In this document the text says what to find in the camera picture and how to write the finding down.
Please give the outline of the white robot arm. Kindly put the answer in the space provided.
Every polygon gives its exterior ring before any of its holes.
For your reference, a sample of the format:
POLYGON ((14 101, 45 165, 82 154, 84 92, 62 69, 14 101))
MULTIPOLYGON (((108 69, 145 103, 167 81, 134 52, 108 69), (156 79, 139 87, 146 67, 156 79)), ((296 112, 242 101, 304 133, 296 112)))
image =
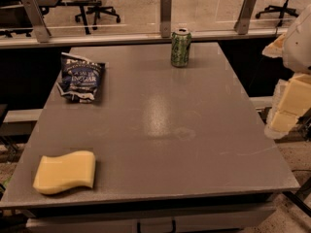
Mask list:
POLYGON ((287 81, 277 82, 264 128, 268 138, 281 139, 311 109, 311 5, 262 54, 281 57, 283 65, 294 72, 287 81))

